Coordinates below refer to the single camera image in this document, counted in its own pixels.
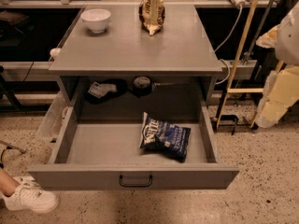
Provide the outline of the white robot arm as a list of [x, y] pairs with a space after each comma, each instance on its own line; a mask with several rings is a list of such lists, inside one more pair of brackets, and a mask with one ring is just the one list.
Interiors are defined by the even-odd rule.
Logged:
[[257, 107], [255, 123], [270, 128], [299, 100], [299, 2], [281, 23], [260, 36], [259, 47], [275, 50], [276, 58], [287, 64], [277, 72], [271, 71]]

